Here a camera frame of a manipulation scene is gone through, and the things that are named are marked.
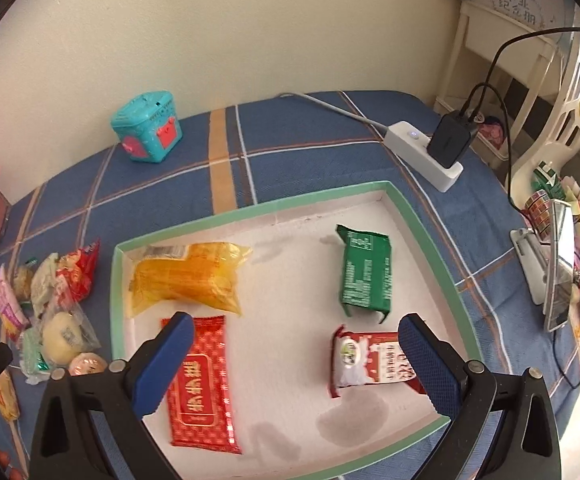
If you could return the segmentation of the pink swiss roll packet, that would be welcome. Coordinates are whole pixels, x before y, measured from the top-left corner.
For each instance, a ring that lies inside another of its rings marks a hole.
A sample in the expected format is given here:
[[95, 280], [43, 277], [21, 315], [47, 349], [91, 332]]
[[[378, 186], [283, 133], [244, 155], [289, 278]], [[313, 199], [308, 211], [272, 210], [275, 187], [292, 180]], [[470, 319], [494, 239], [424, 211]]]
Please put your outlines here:
[[20, 334], [29, 325], [20, 303], [16, 299], [14, 289], [5, 273], [5, 267], [0, 266], [0, 320], [4, 327], [5, 335], [17, 342]]

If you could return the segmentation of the phone on white stand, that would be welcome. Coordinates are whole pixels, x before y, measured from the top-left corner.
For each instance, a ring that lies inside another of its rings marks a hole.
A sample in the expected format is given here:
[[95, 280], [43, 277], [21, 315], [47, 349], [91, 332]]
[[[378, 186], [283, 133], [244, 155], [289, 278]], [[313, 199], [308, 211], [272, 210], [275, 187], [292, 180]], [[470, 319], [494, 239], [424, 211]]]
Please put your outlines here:
[[547, 203], [548, 236], [545, 244], [531, 229], [510, 232], [531, 298], [542, 307], [544, 330], [559, 330], [569, 319], [574, 283], [574, 221], [564, 200]]

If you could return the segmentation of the green snack packet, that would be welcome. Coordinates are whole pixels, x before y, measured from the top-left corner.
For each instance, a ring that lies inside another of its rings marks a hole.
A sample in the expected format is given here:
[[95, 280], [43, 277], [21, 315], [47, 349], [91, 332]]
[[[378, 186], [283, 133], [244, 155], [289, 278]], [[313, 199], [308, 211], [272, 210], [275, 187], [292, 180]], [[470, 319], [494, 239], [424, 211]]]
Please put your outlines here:
[[344, 244], [340, 304], [350, 318], [353, 309], [378, 313], [385, 322], [392, 310], [392, 245], [390, 237], [337, 225]]

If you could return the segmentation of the green white wafer packet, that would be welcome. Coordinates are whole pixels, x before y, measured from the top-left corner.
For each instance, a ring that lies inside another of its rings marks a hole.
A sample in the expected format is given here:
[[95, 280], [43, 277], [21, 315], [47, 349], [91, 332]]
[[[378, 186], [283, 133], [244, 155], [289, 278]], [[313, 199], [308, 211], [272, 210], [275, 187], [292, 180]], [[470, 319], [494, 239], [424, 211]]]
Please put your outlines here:
[[51, 368], [43, 359], [40, 335], [34, 326], [20, 334], [20, 370], [31, 386], [50, 378]]

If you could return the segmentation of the teal toy house box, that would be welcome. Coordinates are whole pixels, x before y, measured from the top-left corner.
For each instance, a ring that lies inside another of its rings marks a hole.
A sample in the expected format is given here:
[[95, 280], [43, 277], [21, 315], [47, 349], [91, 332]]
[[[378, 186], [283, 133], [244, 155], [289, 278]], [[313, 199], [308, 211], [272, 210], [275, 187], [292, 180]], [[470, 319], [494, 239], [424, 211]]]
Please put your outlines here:
[[165, 90], [132, 98], [113, 114], [111, 127], [135, 162], [163, 162], [183, 138], [174, 97]]

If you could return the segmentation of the long red snack packet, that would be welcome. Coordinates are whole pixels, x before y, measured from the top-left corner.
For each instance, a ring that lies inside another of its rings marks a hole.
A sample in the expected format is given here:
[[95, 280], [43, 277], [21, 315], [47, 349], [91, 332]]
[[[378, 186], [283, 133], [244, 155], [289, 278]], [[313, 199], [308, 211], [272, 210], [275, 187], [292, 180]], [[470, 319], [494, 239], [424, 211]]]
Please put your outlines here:
[[239, 454], [230, 398], [226, 318], [194, 318], [190, 350], [166, 393], [171, 444]]

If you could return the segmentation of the white wooden chair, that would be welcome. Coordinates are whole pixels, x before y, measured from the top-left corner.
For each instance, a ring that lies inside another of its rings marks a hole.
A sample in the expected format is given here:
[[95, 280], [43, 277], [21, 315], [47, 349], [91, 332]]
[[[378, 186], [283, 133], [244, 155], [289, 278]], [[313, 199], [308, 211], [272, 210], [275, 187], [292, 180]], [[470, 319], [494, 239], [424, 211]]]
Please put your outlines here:
[[491, 83], [498, 86], [511, 79], [528, 88], [519, 111], [510, 125], [511, 139], [516, 140], [528, 119], [537, 98], [550, 98], [559, 93], [566, 58], [557, 43], [547, 37], [522, 40], [498, 55], [497, 49], [507, 40], [525, 34], [528, 26], [509, 16], [469, 0], [461, 2], [458, 25], [450, 60], [445, 66], [434, 110], [440, 114], [457, 110], [462, 100], [450, 94], [450, 81], [456, 72], [459, 54], [468, 50], [495, 63]]

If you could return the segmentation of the clear bagged round bread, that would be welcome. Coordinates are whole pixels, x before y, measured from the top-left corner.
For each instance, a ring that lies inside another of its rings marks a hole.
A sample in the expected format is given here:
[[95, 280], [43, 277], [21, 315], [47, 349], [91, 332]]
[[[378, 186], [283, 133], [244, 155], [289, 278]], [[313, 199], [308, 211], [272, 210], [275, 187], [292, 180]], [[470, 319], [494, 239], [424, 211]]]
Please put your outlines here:
[[101, 347], [89, 318], [62, 275], [56, 279], [46, 311], [40, 318], [40, 342], [43, 359], [52, 368], [69, 366], [81, 353]]

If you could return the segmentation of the red crinkly snack packet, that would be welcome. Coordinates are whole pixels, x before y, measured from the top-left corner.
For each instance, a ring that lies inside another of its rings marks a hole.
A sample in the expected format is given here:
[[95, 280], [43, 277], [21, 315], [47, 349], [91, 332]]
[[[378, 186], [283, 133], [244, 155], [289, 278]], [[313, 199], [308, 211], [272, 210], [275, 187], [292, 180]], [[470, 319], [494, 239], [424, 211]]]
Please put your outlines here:
[[99, 252], [100, 241], [95, 240], [58, 258], [56, 275], [65, 278], [70, 294], [76, 301], [82, 301], [90, 295]]

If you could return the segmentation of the black charger plug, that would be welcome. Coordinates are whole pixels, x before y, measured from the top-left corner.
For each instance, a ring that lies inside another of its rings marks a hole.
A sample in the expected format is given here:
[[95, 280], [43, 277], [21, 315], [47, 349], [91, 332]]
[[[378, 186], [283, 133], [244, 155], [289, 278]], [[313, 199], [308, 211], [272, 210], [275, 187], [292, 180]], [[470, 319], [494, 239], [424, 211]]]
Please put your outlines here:
[[472, 143], [478, 126], [458, 110], [441, 117], [427, 144], [427, 154], [445, 169], [458, 162]]

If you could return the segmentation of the red white milk biscuit packet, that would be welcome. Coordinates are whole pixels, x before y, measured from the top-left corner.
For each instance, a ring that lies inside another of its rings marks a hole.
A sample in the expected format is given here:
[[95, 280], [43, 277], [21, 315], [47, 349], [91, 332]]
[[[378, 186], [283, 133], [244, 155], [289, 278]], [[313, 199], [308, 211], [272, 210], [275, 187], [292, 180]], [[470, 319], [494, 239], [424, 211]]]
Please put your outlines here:
[[418, 394], [425, 389], [399, 344], [397, 332], [353, 332], [341, 325], [332, 335], [329, 392], [346, 388], [405, 384]]

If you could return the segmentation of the cookie in clear green wrapper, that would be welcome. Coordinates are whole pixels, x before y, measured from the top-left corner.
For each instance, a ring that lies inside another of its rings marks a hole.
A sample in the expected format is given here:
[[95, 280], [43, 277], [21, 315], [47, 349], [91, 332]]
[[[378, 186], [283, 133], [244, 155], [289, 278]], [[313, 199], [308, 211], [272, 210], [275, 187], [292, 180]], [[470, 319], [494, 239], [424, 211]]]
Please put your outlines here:
[[37, 259], [30, 258], [18, 266], [14, 272], [12, 286], [18, 302], [24, 304], [30, 301], [30, 296], [32, 296], [32, 278], [35, 274], [36, 265]]

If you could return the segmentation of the yellow orange snack bag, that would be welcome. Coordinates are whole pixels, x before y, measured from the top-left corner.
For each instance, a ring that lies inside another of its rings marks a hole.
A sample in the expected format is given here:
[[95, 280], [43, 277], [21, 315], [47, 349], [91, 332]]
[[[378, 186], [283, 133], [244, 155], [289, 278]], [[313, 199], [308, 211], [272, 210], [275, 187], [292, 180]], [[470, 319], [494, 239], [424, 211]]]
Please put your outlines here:
[[133, 265], [127, 315], [134, 318], [165, 300], [240, 315], [238, 270], [251, 253], [231, 242], [147, 246]]

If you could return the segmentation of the orange jelly cup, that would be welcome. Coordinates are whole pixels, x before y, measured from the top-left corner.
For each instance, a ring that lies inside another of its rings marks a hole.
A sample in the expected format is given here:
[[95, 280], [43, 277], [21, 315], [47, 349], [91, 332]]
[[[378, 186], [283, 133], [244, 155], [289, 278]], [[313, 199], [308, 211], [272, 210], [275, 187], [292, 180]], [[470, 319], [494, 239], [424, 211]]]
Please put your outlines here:
[[91, 375], [104, 372], [107, 362], [93, 352], [82, 352], [70, 361], [68, 371], [70, 376]]

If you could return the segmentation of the yellow bread packet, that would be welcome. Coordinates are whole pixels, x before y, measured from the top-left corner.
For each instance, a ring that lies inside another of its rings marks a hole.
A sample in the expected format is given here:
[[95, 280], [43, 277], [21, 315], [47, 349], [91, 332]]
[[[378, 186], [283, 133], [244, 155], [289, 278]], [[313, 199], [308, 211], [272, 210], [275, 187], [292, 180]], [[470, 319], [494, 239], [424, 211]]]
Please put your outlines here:
[[0, 414], [7, 422], [20, 418], [15, 388], [7, 370], [0, 374]]

